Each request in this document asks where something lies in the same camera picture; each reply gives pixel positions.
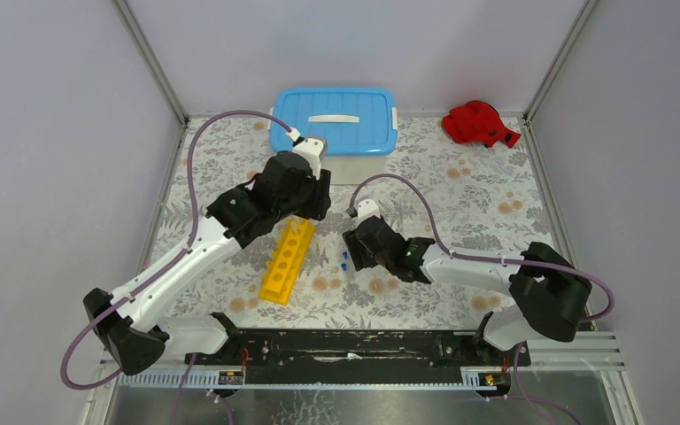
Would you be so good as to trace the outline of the white plastic storage bin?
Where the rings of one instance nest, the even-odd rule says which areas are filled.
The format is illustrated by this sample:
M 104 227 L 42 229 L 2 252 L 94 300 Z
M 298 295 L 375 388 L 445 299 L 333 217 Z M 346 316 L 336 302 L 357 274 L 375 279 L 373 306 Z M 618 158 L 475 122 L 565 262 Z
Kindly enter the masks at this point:
M 325 152 L 321 165 L 332 173 L 333 184 L 355 185 L 373 174 L 383 172 L 391 154 L 386 157 L 335 157 Z

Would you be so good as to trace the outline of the blue plastic bin lid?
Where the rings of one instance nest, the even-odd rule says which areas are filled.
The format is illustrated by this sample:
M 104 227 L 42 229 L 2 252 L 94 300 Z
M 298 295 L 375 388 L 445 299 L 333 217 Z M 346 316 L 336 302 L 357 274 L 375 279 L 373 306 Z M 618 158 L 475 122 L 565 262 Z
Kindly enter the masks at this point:
M 396 148 L 393 95 L 374 87 L 302 87 L 278 95 L 271 113 L 303 136 L 316 136 L 335 157 L 386 157 Z

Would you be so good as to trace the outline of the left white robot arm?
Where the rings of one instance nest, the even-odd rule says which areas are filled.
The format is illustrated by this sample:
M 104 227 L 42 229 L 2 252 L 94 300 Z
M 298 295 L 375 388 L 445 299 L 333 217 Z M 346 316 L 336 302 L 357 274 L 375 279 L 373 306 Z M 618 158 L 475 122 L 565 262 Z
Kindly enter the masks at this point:
M 317 143 L 280 151 L 253 180 L 211 203 L 189 238 L 146 272 L 111 292 L 87 294 L 83 304 L 92 330 L 120 371 L 137 375 L 163 357 L 190 353 L 208 354 L 220 364 L 234 360 L 240 343 L 219 319 L 167 318 L 167 309 L 205 272 L 271 233 L 279 221 L 291 215 L 323 220 L 329 184 Z

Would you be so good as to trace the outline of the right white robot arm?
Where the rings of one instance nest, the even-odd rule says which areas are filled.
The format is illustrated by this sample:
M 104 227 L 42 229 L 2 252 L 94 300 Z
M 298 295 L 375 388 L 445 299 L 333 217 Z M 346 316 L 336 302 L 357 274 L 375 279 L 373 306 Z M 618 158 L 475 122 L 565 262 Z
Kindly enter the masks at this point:
M 343 239 L 358 271 L 382 267 L 402 282 L 458 283 L 509 296 L 513 305 L 486 315 L 475 333 L 472 351 L 486 365 L 523 341 L 573 342 L 591 294 L 590 281 L 545 243 L 482 262 L 476 254 L 448 253 L 432 238 L 404 238 L 377 216 Z

